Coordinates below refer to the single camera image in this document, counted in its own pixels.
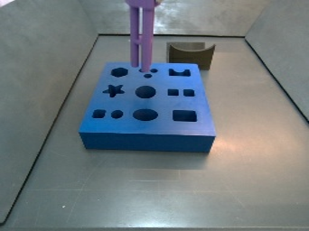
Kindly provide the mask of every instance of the grey floor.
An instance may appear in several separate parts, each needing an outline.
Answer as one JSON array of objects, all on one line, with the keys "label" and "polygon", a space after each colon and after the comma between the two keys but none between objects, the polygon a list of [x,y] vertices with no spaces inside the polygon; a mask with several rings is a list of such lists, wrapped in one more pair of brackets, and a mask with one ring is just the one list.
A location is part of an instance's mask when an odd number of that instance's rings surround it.
[{"label": "grey floor", "polygon": [[4,227],[306,227],[309,129],[243,39],[155,37],[217,44],[202,71],[217,126],[209,154],[87,151],[77,134],[107,61],[130,39],[100,37]]}]

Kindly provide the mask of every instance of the foam block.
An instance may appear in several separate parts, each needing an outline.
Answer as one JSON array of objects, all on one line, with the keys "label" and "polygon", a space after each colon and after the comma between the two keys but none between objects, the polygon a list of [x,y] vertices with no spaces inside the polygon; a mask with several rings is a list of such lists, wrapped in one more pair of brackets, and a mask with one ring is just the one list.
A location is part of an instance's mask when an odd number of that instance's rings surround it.
[{"label": "foam block", "polygon": [[106,64],[80,123],[87,149],[209,152],[215,136],[195,64]]}]

